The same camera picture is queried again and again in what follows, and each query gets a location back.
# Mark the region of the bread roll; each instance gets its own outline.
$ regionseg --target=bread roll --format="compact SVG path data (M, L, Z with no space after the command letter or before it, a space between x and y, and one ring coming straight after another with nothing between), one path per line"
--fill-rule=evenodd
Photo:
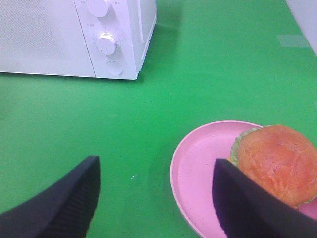
M298 207L317 195L317 149L299 132L263 127L240 138L235 149L236 166L286 204Z

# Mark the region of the microwave door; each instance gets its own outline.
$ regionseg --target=microwave door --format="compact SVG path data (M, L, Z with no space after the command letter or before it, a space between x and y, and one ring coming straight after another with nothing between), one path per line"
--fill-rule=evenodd
M0 71L95 77L73 0L0 0Z

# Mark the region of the microwave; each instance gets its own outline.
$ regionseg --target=microwave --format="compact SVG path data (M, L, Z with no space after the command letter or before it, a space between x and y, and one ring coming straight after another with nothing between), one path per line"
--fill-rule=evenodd
M0 0L0 72L137 78L155 0Z

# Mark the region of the microwave button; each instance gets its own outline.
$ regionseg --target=microwave button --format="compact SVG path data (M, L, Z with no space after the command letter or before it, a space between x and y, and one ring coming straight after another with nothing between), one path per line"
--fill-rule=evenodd
M113 76L120 76L122 74L121 64L115 61L109 61L106 64L106 70Z
M87 0L88 11L96 17L104 17L109 10L109 0Z
M117 40L110 33L102 33L97 39L97 48L105 55L111 55L117 48Z

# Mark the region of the green backdrop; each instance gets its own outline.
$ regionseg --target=green backdrop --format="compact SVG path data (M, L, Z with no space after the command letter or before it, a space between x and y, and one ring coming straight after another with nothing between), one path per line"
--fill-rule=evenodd
M0 73L0 212L99 155L88 238L195 238L169 181L188 132L225 119L280 123L317 145L317 58L284 1L157 7L136 81Z

